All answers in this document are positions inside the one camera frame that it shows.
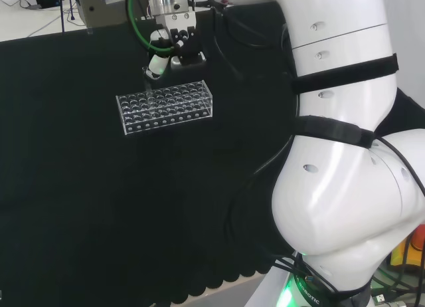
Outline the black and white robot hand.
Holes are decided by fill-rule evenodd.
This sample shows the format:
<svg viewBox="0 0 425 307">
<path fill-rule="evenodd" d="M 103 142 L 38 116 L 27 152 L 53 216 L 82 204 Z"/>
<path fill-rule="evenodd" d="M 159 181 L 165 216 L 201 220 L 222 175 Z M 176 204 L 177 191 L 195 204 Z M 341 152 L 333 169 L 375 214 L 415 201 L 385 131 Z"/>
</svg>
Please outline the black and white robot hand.
<svg viewBox="0 0 425 307">
<path fill-rule="evenodd" d="M 158 29 L 149 38 L 146 77 L 158 80 L 168 68 L 193 68 L 206 61 L 194 11 L 157 15 L 155 22 Z"/>
</svg>

